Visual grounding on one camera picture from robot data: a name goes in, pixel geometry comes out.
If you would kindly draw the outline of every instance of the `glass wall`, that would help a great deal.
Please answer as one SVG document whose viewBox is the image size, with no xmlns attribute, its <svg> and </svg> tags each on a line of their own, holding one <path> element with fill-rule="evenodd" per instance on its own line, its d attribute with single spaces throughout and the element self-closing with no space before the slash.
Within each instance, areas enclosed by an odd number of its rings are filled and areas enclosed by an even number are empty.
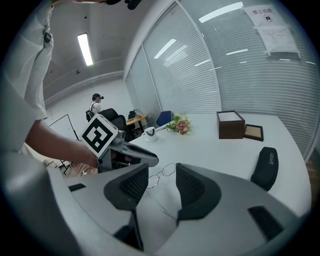
<svg viewBox="0 0 320 256">
<path fill-rule="evenodd" d="M 181 0 L 203 34 L 219 82 L 222 110 L 280 118 L 306 157 L 319 124 L 319 68 L 303 29 L 277 1 Z M 268 55 L 244 8 L 269 5 L 284 19 L 299 55 Z"/>
<path fill-rule="evenodd" d="M 143 43 L 163 111 L 219 110 L 216 73 L 195 27 L 174 3 Z"/>
</svg>

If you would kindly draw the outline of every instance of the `white sleeve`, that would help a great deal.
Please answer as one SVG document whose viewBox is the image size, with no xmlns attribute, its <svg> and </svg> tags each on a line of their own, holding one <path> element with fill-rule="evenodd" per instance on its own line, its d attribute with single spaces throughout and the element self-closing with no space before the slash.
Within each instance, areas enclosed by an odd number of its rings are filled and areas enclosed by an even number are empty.
<svg viewBox="0 0 320 256">
<path fill-rule="evenodd" d="M 97 113 L 99 113 L 99 112 L 101 112 L 103 109 L 102 109 L 102 107 L 101 107 L 101 105 L 98 103 L 98 104 L 96 104 L 96 112 Z"/>
</svg>

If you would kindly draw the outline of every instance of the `white table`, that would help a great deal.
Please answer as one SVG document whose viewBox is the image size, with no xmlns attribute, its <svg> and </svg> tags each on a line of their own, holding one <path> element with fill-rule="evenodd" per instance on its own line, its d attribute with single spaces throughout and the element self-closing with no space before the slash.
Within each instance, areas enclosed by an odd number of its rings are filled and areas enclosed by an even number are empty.
<svg viewBox="0 0 320 256">
<path fill-rule="evenodd" d="M 216 114 L 188 114 L 192 122 L 190 135 L 160 130 L 156 142 L 143 137 L 131 143 L 143 147 L 159 158 L 149 175 L 156 174 L 169 163 L 183 163 L 249 180 L 263 147 L 277 150 L 279 169 L 269 193 L 291 209 L 298 217 L 311 208 L 311 187 L 304 159 L 294 139 L 277 116 L 241 114 L 246 124 L 263 127 L 264 141 L 252 139 L 219 139 Z M 175 175 L 162 177 L 159 185 L 147 191 L 176 217 L 181 208 Z M 137 216 L 146 253 L 155 253 L 176 229 L 176 221 L 165 215 L 161 207 L 144 193 Z"/>
</svg>

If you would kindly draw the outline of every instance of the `white wall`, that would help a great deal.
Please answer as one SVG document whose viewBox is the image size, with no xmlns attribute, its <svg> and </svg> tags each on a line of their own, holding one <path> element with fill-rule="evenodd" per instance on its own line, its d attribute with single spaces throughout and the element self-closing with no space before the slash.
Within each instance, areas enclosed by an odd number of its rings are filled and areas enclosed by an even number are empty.
<svg viewBox="0 0 320 256">
<path fill-rule="evenodd" d="M 68 114 L 73 129 L 78 137 L 86 128 L 86 111 L 89 109 L 92 95 L 98 93 L 104 96 L 101 101 L 103 109 L 113 108 L 119 115 L 128 119 L 129 111 L 134 109 L 127 86 L 123 80 L 104 82 L 98 80 L 85 87 L 74 90 L 57 101 L 46 105 L 48 118 L 45 119 L 47 125 Z"/>
<path fill-rule="evenodd" d="M 142 20 L 139 28 L 137 29 L 135 36 L 132 40 L 131 46 L 127 51 L 127 56 L 124 60 L 124 72 L 123 79 L 126 80 L 130 66 L 134 61 L 134 58 L 138 52 L 140 45 L 147 36 L 149 30 L 156 23 L 161 14 L 171 5 L 174 0 L 156 0 L 154 5 L 150 10 L 145 14 L 144 19 Z"/>
</svg>

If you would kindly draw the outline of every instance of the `sign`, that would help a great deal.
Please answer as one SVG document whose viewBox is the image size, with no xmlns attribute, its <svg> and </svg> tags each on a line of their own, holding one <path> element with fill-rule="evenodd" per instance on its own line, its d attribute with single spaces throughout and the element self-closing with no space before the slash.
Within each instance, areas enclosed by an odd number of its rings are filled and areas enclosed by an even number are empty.
<svg viewBox="0 0 320 256">
<path fill-rule="evenodd" d="M 266 52 L 298 53 L 295 40 L 280 14 L 272 4 L 260 4 L 243 7 L 257 29 Z"/>
<path fill-rule="evenodd" d="M 295 40 L 287 26 L 263 26 L 258 27 L 257 31 L 267 52 L 298 52 Z"/>
<path fill-rule="evenodd" d="M 271 4 L 260 4 L 243 7 L 256 28 L 285 26 L 286 23 Z"/>
</svg>

